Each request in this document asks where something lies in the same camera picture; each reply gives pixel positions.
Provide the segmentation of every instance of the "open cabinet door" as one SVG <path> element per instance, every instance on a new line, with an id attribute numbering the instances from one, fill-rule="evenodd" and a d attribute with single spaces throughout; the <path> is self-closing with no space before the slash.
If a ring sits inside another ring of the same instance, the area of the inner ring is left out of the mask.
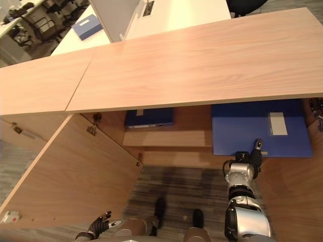
<path id="1" fill-rule="evenodd" d="M 69 115 L 47 142 L 0 208 L 21 219 L 0 227 L 26 228 L 92 222 L 106 210 L 121 217 L 142 167 L 102 131 Z"/>
<path id="2" fill-rule="evenodd" d="M 279 242 L 321 241 L 323 132 L 308 127 L 313 158 L 267 159 L 257 178 Z"/>

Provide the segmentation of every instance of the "wooden cabinet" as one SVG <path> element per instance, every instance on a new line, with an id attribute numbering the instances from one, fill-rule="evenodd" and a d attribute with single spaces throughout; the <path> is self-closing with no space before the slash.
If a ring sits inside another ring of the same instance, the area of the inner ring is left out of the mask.
<path id="1" fill-rule="evenodd" d="M 0 208 L 22 218 L 2 227 L 89 222 L 105 210 L 121 217 L 142 165 L 79 114 L 69 115 L 29 166 Z"/>
<path id="2" fill-rule="evenodd" d="M 322 34 L 302 8 L 0 69 L 3 137 L 39 151 L 0 208 L 0 216 L 16 210 L 21 220 L 0 226 L 89 223 L 106 209 L 119 218 L 142 168 L 139 158 L 148 165 L 221 168 L 230 157 L 212 155 L 205 105 L 322 96 Z M 125 130 L 125 110 L 152 107 L 175 107 L 175 125 Z M 86 132 L 93 112 L 102 113 L 96 136 Z M 41 113 L 43 119 L 34 116 Z M 13 133 L 12 123 L 36 138 Z M 322 133 L 315 123 L 309 133 L 313 159 L 271 158 L 259 175 L 280 241 L 318 240 L 323 227 Z"/>

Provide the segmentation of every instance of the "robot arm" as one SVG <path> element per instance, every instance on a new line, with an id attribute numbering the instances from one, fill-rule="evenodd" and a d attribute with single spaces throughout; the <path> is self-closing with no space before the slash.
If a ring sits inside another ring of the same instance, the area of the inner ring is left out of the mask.
<path id="1" fill-rule="evenodd" d="M 251 155 L 237 152 L 236 160 L 229 161 L 229 206 L 226 211 L 225 236 L 229 241 L 274 242 L 267 217 L 255 199 L 250 183 L 258 176 L 262 162 L 262 140 L 257 140 Z"/>

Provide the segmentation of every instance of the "blue folder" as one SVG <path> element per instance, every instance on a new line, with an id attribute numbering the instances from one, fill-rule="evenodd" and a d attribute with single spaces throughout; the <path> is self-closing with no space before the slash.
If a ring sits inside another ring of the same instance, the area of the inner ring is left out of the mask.
<path id="1" fill-rule="evenodd" d="M 282 112 L 287 135 L 272 135 L 270 112 Z M 212 106 L 214 155 L 253 150 L 263 140 L 268 157 L 312 157 L 299 99 L 216 104 Z"/>

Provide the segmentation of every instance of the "cabinet door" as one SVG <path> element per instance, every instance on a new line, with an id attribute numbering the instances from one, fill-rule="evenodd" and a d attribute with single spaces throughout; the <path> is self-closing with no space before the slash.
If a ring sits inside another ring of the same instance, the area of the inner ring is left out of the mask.
<path id="1" fill-rule="evenodd" d="M 0 139 L 39 153 L 66 117 L 65 113 L 2 116 Z M 22 132 L 17 133 L 13 124 Z"/>
<path id="2" fill-rule="evenodd" d="M 312 158 L 267 159 L 257 178 L 279 241 L 321 241 L 323 227 L 323 132 L 308 127 Z"/>
<path id="3" fill-rule="evenodd" d="M 69 115 L 50 138 L 0 208 L 21 219 L 1 227 L 90 223 L 112 210 L 120 218 L 141 167 L 122 146 L 79 114 Z"/>

